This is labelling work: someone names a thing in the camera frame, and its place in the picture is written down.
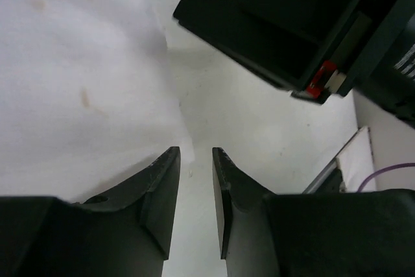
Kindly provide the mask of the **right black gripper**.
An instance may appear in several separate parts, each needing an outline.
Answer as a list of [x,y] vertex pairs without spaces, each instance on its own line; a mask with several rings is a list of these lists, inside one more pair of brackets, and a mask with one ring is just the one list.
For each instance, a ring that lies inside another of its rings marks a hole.
[[[181,0],[180,26],[271,85],[301,90],[359,0]],[[355,90],[414,126],[414,0],[362,0],[351,29],[311,85],[323,104]]]

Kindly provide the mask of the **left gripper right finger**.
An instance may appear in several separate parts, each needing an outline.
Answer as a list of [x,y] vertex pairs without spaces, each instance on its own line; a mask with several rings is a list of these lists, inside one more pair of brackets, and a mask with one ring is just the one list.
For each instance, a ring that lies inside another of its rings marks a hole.
[[213,189],[220,258],[226,259],[234,210],[248,213],[269,190],[240,170],[224,149],[212,148]]

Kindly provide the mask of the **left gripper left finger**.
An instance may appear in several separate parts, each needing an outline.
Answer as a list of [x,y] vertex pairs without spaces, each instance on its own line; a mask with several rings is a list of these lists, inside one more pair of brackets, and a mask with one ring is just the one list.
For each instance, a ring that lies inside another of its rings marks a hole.
[[180,149],[78,205],[75,246],[86,260],[166,260],[180,177]]

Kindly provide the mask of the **white tank top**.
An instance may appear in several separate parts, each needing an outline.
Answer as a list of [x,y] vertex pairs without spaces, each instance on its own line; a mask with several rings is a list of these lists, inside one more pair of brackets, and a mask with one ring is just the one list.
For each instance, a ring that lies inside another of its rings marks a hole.
[[1,194],[83,200],[193,159],[153,0],[1,0]]

